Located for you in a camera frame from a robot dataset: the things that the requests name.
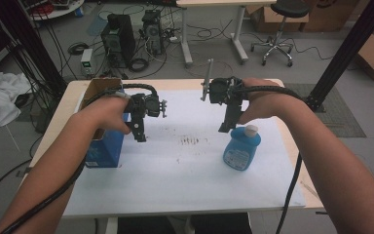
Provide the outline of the large black computer tower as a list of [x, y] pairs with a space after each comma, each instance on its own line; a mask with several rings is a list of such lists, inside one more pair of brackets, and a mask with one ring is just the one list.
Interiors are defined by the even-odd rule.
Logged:
[[129, 15], [109, 14], [101, 32], [108, 63], [113, 68], [129, 66], [135, 51], [135, 39]]

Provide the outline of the black metal frame post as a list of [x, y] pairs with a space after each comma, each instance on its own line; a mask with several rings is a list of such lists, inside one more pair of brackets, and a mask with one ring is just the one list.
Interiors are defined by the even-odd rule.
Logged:
[[32, 59], [43, 77], [44, 89], [53, 98], [61, 99], [67, 84], [58, 73], [42, 40], [33, 29], [29, 16], [18, 0], [0, 0], [0, 20], [11, 37], [20, 43]]
[[306, 97], [305, 103], [312, 111], [318, 111], [349, 63], [355, 58], [373, 31], [374, 0], [370, 0], [318, 82]]

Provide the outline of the person's left hand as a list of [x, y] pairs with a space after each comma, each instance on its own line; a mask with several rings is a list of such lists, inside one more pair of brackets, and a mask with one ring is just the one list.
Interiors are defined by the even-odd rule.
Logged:
[[123, 120], [129, 101], [122, 97], [102, 97], [91, 104], [97, 125], [104, 130], [116, 130], [125, 135], [131, 132]]

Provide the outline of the white bench power supply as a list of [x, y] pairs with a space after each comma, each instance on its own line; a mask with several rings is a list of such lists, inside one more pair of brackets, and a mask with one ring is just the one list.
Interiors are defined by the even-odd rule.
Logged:
[[81, 65], [83, 68], [83, 71], [88, 76], [94, 75], [94, 69], [93, 69], [93, 50], [92, 49], [85, 49], [81, 56]]

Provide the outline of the round white table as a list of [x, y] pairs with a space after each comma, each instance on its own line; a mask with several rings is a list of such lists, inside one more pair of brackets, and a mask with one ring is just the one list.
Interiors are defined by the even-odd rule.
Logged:
[[83, 14], [85, 0], [40, 0], [27, 8], [27, 14], [33, 20], [49, 20], [75, 13]]

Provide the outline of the tall brown cardboard box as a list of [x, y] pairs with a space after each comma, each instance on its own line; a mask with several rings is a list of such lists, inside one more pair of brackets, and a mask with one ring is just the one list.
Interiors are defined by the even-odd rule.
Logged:
[[309, 20], [300, 25], [302, 32], [339, 31], [359, 0], [304, 0], [310, 9]]

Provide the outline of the grey floor mat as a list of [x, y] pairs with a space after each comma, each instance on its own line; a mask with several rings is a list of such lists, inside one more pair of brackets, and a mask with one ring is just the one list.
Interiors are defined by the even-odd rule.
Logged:
[[337, 137], [366, 137], [336, 87], [331, 89], [324, 102], [316, 110], [316, 115]]

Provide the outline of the white table mat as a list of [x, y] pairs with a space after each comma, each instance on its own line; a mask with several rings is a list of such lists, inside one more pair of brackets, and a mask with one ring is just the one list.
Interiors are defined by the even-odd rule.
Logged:
[[145, 142], [126, 136], [117, 168], [85, 169], [65, 215], [175, 215], [303, 208], [275, 118], [255, 121], [261, 142], [245, 171], [223, 161], [225, 109], [199, 90], [160, 91], [167, 117], [144, 120]]

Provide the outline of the white crumpled cloth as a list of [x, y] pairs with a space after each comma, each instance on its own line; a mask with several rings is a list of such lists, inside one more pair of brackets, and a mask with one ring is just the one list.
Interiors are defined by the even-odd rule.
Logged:
[[23, 73], [0, 72], [0, 127], [11, 123], [20, 115], [15, 102], [20, 95], [30, 91], [31, 85]]

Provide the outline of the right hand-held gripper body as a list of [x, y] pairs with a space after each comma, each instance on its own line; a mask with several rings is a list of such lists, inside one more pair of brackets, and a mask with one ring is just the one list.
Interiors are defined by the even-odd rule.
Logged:
[[231, 76], [211, 79], [214, 60], [210, 58], [207, 63], [206, 76], [201, 83], [203, 87], [202, 101], [205, 101], [206, 97], [209, 97], [211, 103], [218, 104], [231, 104], [234, 101], [242, 102], [243, 100], [248, 100], [247, 94], [242, 91], [243, 82], [240, 78]]

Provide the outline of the small black computer tower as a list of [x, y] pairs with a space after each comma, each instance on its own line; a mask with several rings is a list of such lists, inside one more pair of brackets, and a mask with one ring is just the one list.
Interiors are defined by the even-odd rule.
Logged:
[[161, 55], [164, 51], [161, 12], [146, 10], [142, 22], [147, 52], [151, 55]]

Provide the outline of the white-legged wooden desk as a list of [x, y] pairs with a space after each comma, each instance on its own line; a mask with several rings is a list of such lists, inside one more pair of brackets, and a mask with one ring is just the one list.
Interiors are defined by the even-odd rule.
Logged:
[[237, 6], [237, 19], [235, 32], [230, 35], [230, 40], [238, 52], [240, 63], [244, 64], [248, 61], [248, 56], [244, 51], [240, 41], [242, 31], [243, 16], [247, 5], [261, 5], [276, 3], [277, 0], [176, 0], [176, 5], [182, 9], [182, 33], [181, 33], [181, 49], [184, 56], [186, 66], [193, 64], [190, 48], [187, 40], [187, 9], [192, 7], [208, 7], [208, 6]]

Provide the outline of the blue cardboard box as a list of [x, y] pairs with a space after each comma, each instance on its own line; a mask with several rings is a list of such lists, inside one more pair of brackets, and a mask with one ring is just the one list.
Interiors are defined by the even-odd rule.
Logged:
[[[92, 79], [87, 89], [81, 93], [75, 111], [85, 108], [91, 98], [108, 96], [108, 91], [123, 91], [120, 79]], [[114, 130], [97, 130], [86, 154], [88, 168], [117, 168], [125, 135]]]

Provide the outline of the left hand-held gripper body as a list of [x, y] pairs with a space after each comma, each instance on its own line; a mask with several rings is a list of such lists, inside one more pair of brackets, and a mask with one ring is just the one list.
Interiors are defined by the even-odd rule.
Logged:
[[131, 117], [132, 123], [141, 123], [146, 116], [158, 117], [160, 114], [167, 117], [167, 101], [159, 100], [157, 95], [135, 94], [126, 95], [129, 100], [124, 112]]

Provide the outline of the blue bottle with white cap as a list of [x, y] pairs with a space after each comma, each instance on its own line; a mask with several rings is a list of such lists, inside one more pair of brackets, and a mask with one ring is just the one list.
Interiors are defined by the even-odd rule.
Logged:
[[238, 127], [230, 133], [230, 136], [231, 140], [224, 150], [223, 161], [237, 171], [245, 171], [250, 166], [261, 142], [258, 127], [254, 125]]

